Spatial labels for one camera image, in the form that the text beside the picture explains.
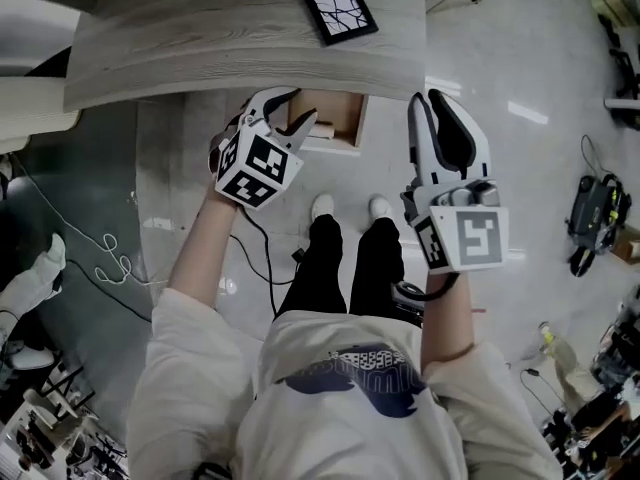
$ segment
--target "wood grain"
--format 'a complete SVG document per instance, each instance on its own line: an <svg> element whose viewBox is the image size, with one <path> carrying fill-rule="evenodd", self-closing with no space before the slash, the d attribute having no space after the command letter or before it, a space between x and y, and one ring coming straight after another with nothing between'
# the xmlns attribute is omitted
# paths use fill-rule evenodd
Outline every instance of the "wood grain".
<svg viewBox="0 0 640 480"><path fill-rule="evenodd" d="M76 31L65 108L278 84L408 99L424 0L365 1L379 32L324 47L302 0L100 0Z"/></svg>
<svg viewBox="0 0 640 480"><path fill-rule="evenodd" d="M78 111L63 112L60 78L0 77L0 141L72 128Z"/></svg>

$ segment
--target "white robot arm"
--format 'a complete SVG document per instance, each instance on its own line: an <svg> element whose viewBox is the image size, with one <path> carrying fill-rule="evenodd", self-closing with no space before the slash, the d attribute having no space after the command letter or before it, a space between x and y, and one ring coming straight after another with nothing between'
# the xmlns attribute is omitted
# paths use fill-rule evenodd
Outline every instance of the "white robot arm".
<svg viewBox="0 0 640 480"><path fill-rule="evenodd" d="M434 274L504 265L509 214L491 179L489 143L454 99L432 89L409 104L409 153L416 178L401 194Z"/></svg>
<svg viewBox="0 0 640 480"><path fill-rule="evenodd" d="M12 354L7 353L4 347L25 313L59 293L54 288L54 281L65 266L64 241L54 233L49 250L41 253L31 268L14 277L0 293L0 360L10 359L12 366L19 370L42 368L53 363L53 354L46 349L22 347Z"/></svg>
<svg viewBox="0 0 640 480"><path fill-rule="evenodd" d="M301 115L287 130L273 128L269 115L300 89L273 87L251 97L243 112L216 135L209 169L217 192L260 210L282 194L302 167L296 156L316 122L316 109Z"/></svg>

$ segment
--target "hand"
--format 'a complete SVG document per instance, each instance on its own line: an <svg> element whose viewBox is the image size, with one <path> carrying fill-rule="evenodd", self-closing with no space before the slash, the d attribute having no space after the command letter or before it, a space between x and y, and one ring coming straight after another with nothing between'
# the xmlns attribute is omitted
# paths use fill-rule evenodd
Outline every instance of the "hand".
<svg viewBox="0 0 640 480"><path fill-rule="evenodd" d="M598 428L585 427L580 431L580 436L587 441L592 441L597 435Z"/></svg>

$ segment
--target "shoe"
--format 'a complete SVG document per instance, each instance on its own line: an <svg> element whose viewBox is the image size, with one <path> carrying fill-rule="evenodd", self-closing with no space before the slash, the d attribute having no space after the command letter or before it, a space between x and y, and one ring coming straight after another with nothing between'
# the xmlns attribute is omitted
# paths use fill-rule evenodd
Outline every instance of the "shoe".
<svg viewBox="0 0 640 480"><path fill-rule="evenodd" d="M333 197L331 194L320 194L313 201L311 206L311 222L314 222L320 215L333 216Z"/></svg>
<svg viewBox="0 0 640 480"><path fill-rule="evenodd" d="M383 196L376 194L369 200L369 215L371 222L385 217L393 220L393 208Z"/></svg>
<svg viewBox="0 0 640 480"><path fill-rule="evenodd" d="M16 370L37 370L39 368L46 368L47 366L51 366L54 361L55 357L50 350L46 348L36 350L27 346L9 358L11 366Z"/></svg>

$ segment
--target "wooden table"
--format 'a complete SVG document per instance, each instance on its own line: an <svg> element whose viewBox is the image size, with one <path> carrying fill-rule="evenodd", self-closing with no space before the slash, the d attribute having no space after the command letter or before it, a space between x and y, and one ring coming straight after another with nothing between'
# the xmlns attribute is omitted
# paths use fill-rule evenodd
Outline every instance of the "wooden table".
<svg viewBox="0 0 640 480"><path fill-rule="evenodd" d="M291 85L409 99L424 86L425 0L365 0L379 32L323 46L303 0L100 0L76 31L65 109Z"/></svg>

